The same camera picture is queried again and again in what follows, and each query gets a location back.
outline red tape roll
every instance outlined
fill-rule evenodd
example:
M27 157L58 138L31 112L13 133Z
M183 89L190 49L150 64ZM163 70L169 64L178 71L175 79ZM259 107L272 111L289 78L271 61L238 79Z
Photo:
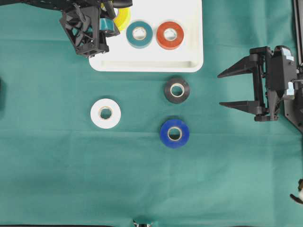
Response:
M177 33L177 37L173 40L168 40L165 38L165 32L169 31L171 28L172 32ZM161 24L157 31L157 42L165 50L175 50L177 49L184 39L184 32L180 25L175 22L169 21Z

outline white tray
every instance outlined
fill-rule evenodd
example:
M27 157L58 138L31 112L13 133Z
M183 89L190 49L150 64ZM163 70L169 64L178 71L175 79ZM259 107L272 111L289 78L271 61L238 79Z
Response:
M109 53L97 54L89 60L97 71L196 72L204 62L202 0L133 0L131 22L143 20L154 31L151 44L133 48L121 35L107 39ZM175 21L184 30L184 41L173 51L162 49L156 31L165 21Z

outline tape roll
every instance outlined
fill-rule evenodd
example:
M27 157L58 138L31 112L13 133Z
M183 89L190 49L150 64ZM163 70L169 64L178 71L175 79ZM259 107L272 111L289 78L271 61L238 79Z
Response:
M173 94L173 88L179 87L182 92L181 94ZM170 79L165 87L164 87L164 94L167 100L171 103L180 104L183 103L190 94L190 87L189 84L182 78L172 78Z
M152 36L152 27L143 21L133 22L126 31L128 42L138 49L147 47L152 41Z
M169 136L169 133L172 129L177 129L179 131L179 138L172 139ZM189 128L181 120L168 120L161 127L160 138L165 146L169 148L180 148L184 146L189 140Z
M114 19L114 23L118 27L119 31L123 31L131 20L131 11L129 8L118 9L118 15Z
M108 109L111 112L110 117L107 119L101 117L101 112L104 109ZM121 119L121 110L114 100L108 98L100 99L92 106L90 118L99 128L111 129L119 123Z
M157 30L157 42L165 50L177 49L183 42L183 39L183 29L175 22L165 22Z
M120 34L113 20L107 18L100 19L100 31L104 32L106 37L112 37Z

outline green tablecloth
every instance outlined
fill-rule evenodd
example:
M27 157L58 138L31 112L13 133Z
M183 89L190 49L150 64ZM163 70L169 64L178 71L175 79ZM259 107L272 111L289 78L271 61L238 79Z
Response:
M251 100L251 76L216 76L249 48L295 51L291 0L204 0L205 63L179 74L189 99L169 103L171 73L94 71L76 56L60 12L0 7L0 223L131 227L302 226L296 193L302 136L284 117L257 123L220 101ZM90 108L116 100L119 125L98 129ZM159 139L170 116L186 146Z

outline yellow tape roll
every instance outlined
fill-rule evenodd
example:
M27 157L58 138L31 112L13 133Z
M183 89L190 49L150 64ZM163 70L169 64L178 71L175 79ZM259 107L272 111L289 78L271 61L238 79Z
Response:
M114 23L118 27L119 31L123 31L131 20L131 10L129 8L118 9L118 15L114 19Z

